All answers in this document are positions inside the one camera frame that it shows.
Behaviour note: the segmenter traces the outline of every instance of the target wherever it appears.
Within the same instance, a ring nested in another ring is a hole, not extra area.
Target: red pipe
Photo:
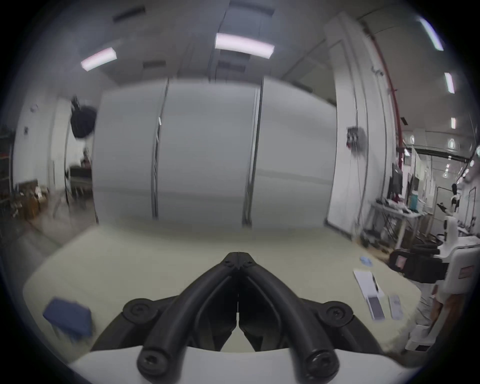
[[[392,79],[390,77],[390,73],[388,72],[388,67],[385,62],[384,56],[382,55],[382,51],[380,50],[380,47],[378,46],[377,40],[375,39],[375,35],[371,32],[369,29],[368,25],[364,21],[360,21],[360,23],[363,25],[363,29],[367,36],[372,39],[373,45],[375,46],[375,49],[377,50],[378,56],[380,57],[380,60],[382,61],[383,68],[385,70],[385,74],[387,76],[387,81],[388,81],[388,86],[390,87],[390,92],[392,94],[392,99],[393,99],[393,107],[395,109],[395,123],[396,123],[396,131],[398,132],[398,148],[401,148],[403,146],[402,142],[402,128],[400,127],[400,113],[398,112],[398,104],[396,102],[396,96],[395,96],[395,88],[393,88],[392,84]],[[402,169],[402,161],[403,161],[403,153],[400,152],[398,154],[398,167]]]

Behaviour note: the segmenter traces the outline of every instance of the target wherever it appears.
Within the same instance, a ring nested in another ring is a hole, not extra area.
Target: ceiling light
[[[436,34],[435,30],[433,27],[430,25],[428,21],[425,19],[420,18],[420,22],[423,25],[423,28],[425,28],[425,31],[427,32],[428,37],[433,43],[433,46],[435,47],[436,50],[438,51],[443,51],[444,47],[442,47],[442,43],[440,42],[440,39],[438,38],[438,35]]]
[[[448,72],[445,72],[445,80],[447,81],[448,92],[455,93],[455,89],[453,88],[452,75],[449,74]]]
[[[269,59],[270,56],[272,56],[275,46],[248,37],[217,33],[215,37],[215,48],[248,53]]]
[[[115,53],[113,48],[107,48],[83,60],[81,62],[81,65],[84,70],[89,71],[93,68],[98,67],[99,65],[108,63],[109,61],[113,61],[116,58],[117,54]]]

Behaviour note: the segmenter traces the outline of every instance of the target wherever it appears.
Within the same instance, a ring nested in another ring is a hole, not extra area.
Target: table
[[[301,298],[345,302],[385,351],[413,316],[420,299],[418,288],[384,263],[370,257],[372,267],[364,266],[360,257],[369,254],[328,228],[226,232],[164,228],[153,221],[94,225],[51,255],[28,279],[23,296],[44,337],[71,362],[90,350],[126,302],[178,295],[234,251],[250,253]],[[385,321],[372,320],[353,269],[370,270],[375,275],[385,292],[380,299]],[[391,319],[389,294],[399,295],[403,320]],[[90,308],[95,326],[92,339],[72,344],[67,337],[56,335],[42,316],[53,297]],[[230,339],[224,351],[252,350],[243,349],[248,345],[244,337],[244,344]]]
[[[396,244],[395,244],[395,249],[400,249],[400,247],[402,245],[403,236],[405,235],[405,228],[407,227],[407,222],[410,219],[415,219],[415,225],[414,225],[414,228],[413,228],[412,239],[415,238],[415,236],[417,235],[418,229],[419,229],[419,223],[420,223],[419,218],[422,217],[423,214],[415,213],[415,212],[405,213],[405,212],[400,211],[398,209],[390,208],[390,207],[387,207],[383,204],[379,204],[377,202],[372,202],[371,204],[372,204],[372,209],[373,210],[377,210],[379,212],[384,212],[384,213],[389,214],[389,215],[397,216],[397,217],[400,217],[402,219],[402,223],[400,225],[400,231],[398,232],[398,239],[397,239]]]

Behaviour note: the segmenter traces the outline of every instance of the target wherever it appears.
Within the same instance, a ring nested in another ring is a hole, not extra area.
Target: blue cloth
[[[92,335],[92,313],[78,303],[53,298],[43,311],[43,317],[72,339]]]
[[[373,265],[372,261],[366,256],[360,257],[360,261],[363,265],[366,265],[367,267],[371,267]]]

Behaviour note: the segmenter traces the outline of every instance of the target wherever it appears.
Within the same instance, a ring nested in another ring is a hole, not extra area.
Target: ceiling
[[[114,22],[116,15],[138,6],[145,12]],[[44,41],[56,60],[51,71],[66,77],[82,58],[113,47],[118,59],[89,74],[98,71],[117,85],[166,76],[259,84],[269,75],[335,104],[324,24],[339,11],[365,21],[375,34],[396,88],[400,116],[408,124],[401,123],[405,144],[410,146],[413,136],[415,147],[470,157],[478,113],[467,82],[448,47],[435,50],[415,13],[399,1],[87,1],[66,9]],[[217,32],[268,42],[275,51],[270,59],[219,51],[214,49]],[[165,64],[144,68],[145,61],[153,60]],[[448,93],[444,72],[452,74],[455,94]],[[455,130],[450,128],[452,117]],[[451,138],[453,149],[447,146]]]

